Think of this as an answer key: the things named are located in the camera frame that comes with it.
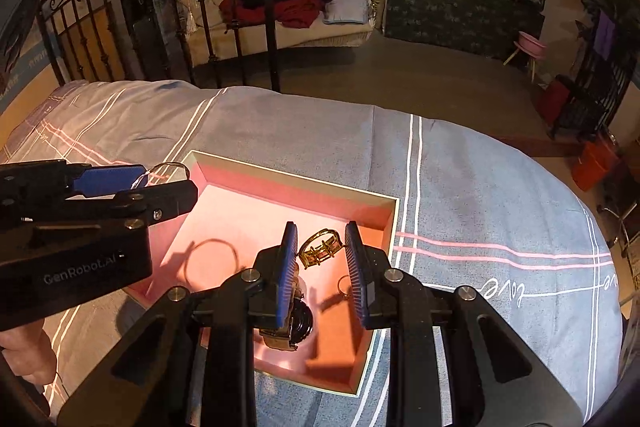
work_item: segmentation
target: orange bucket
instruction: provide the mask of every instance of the orange bucket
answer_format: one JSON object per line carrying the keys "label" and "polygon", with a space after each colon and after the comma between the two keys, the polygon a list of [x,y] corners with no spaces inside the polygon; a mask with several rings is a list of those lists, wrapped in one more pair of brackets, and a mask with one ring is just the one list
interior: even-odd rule
{"label": "orange bucket", "polygon": [[601,182],[607,172],[616,164],[618,156],[613,144],[598,136],[595,143],[587,142],[571,169],[571,176],[581,190],[587,192]]}

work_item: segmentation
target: pink stool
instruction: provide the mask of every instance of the pink stool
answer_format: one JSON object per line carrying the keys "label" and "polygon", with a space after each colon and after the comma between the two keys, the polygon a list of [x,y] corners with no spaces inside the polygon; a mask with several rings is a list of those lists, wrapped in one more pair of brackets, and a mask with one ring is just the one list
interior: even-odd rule
{"label": "pink stool", "polygon": [[525,32],[520,32],[520,40],[513,43],[516,46],[516,51],[504,61],[503,66],[509,64],[518,53],[525,52],[529,55],[529,69],[531,70],[531,83],[533,83],[536,78],[536,60],[541,60],[545,57],[546,46],[537,38]]}

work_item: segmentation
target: floor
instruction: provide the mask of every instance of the floor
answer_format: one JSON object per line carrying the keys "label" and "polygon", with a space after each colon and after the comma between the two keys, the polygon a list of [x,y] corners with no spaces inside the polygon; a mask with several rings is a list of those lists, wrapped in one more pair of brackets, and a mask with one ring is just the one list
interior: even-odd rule
{"label": "floor", "polygon": [[[359,48],[281,50],[278,60],[282,92],[287,94],[372,104],[452,121],[492,136],[549,141],[532,104],[527,75],[498,60],[387,39],[377,32]],[[265,55],[245,57],[245,65],[249,85],[270,87]],[[196,68],[196,82],[200,87],[216,87],[207,68]],[[237,63],[223,62],[219,70],[223,86],[240,84]],[[610,237],[613,224],[596,211],[602,195],[597,189],[584,193],[575,185],[572,159],[535,160],[587,204],[605,237]],[[633,280],[620,247],[616,245],[611,253],[622,300],[634,291]],[[628,317],[629,311],[630,303],[623,313]]]}

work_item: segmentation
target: dark green fabric cover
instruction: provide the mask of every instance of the dark green fabric cover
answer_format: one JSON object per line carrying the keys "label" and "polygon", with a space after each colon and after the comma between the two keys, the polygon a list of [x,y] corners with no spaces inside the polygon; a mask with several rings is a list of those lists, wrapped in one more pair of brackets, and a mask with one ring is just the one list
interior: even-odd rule
{"label": "dark green fabric cover", "polygon": [[385,35],[505,60],[518,31],[540,38],[544,21],[514,0],[387,0]]}

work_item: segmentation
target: light blue pillow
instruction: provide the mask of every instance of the light blue pillow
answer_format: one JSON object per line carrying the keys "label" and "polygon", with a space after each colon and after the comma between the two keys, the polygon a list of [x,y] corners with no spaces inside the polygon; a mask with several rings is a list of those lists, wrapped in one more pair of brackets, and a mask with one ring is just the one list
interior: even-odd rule
{"label": "light blue pillow", "polygon": [[366,24],[369,22],[367,0],[332,0],[324,7],[324,24]]}

